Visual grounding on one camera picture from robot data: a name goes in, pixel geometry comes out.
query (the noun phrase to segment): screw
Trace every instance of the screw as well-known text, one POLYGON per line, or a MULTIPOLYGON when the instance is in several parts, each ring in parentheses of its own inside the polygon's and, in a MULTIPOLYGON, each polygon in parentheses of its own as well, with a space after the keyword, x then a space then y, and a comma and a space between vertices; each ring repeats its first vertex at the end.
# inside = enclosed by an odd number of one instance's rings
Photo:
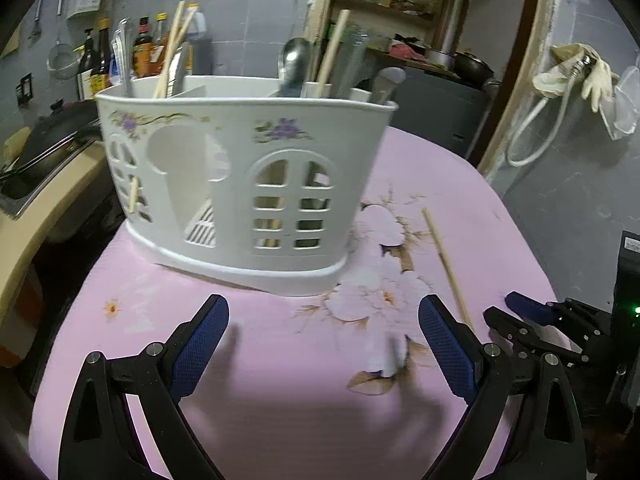
POLYGON ((495 343, 487 343, 484 345, 484 353, 491 357, 497 357, 501 352, 500 347, 495 343))
POLYGON ((151 356, 158 355, 162 351, 162 343, 151 343, 146 347, 146 353, 151 356))
POLYGON ((560 360, 553 354, 545 355, 545 361, 552 366, 556 366, 560 362, 560 360))
POLYGON ((95 362, 98 361, 98 359, 100 359, 100 352, 91 352, 87 357, 86 357, 86 361, 89 364, 94 364, 95 362))

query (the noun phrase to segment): slotted drain grate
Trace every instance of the slotted drain grate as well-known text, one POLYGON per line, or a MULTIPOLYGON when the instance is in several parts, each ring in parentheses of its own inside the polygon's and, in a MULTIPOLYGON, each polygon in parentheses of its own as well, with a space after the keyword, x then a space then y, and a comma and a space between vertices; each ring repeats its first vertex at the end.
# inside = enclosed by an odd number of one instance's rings
POLYGON ((207 200, 196 213, 185 230, 189 243, 205 247, 213 247, 216 244, 216 229, 213 224, 213 208, 207 200))

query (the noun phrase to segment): hanging mesh strainer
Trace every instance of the hanging mesh strainer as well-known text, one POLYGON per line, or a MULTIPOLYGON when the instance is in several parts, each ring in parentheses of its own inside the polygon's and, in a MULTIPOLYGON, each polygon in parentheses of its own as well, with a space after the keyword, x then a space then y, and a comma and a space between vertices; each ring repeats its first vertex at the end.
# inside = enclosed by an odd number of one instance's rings
POLYGON ((56 44, 49 50, 47 69, 56 79, 71 79, 78 72, 78 57, 71 45, 60 43, 62 2, 63 0, 58 0, 58 36, 56 37, 56 44))

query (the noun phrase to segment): pink tablecloth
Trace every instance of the pink tablecloth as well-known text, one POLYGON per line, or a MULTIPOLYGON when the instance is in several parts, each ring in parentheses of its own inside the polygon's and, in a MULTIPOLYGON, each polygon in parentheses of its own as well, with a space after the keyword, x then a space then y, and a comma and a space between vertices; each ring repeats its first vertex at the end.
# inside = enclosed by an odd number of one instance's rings
MULTIPOLYGON (((500 199, 456 155, 389 128, 356 217, 349 269, 330 294, 280 298, 148 263, 121 229, 60 329, 33 412, 30 453, 57 478, 66 407, 85 356, 138 354, 191 319, 206 298, 228 299, 230 324, 196 391, 180 403, 228 480, 406 479, 427 471, 465 410, 417 324, 434 292, 459 317, 421 209, 428 207, 471 310, 518 290, 554 300, 500 199), (403 251, 381 246, 402 244, 403 251)), ((130 398, 152 468, 167 475, 130 398)), ((503 418, 479 475, 508 434, 503 418)))

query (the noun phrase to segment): utensil holder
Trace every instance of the utensil holder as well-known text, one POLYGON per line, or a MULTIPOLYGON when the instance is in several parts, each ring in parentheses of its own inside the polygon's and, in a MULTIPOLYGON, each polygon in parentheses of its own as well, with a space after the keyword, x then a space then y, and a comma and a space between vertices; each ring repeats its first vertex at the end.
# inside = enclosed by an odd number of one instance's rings
POLYGON ((97 94, 127 229, 148 257, 282 296, 335 286, 397 105, 357 89, 350 100, 267 98, 277 80, 231 76, 188 76, 181 96, 152 99, 156 80, 134 81, 136 98, 119 86, 97 94))

